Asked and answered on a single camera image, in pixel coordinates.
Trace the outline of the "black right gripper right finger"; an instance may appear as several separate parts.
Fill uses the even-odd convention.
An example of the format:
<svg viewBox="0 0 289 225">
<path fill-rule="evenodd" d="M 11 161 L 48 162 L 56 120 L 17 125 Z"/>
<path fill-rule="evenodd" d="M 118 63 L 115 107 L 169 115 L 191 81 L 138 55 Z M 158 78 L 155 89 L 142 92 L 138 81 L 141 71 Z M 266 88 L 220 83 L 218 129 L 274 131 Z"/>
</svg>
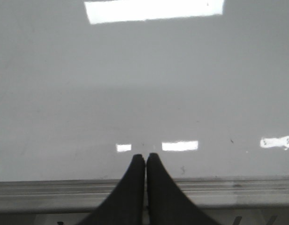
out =
<svg viewBox="0 0 289 225">
<path fill-rule="evenodd" d="M 157 153 L 146 162 L 147 194 L 152 225 L 217 225 L 176 185 Z"/>
</svg>

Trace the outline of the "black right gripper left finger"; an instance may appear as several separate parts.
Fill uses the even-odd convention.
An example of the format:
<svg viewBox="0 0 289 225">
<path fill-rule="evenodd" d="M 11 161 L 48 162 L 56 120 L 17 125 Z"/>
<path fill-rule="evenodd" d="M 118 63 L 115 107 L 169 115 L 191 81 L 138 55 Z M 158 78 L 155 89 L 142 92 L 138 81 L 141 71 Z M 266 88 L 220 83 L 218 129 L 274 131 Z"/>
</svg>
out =
<svg viewBox="0 0 289 225">
<path fill-rule="evenodd" d="M 79 225 L 141 225 L 143 219 L 145 161 L 135 154 L 111 194 Z"/>
</svg>

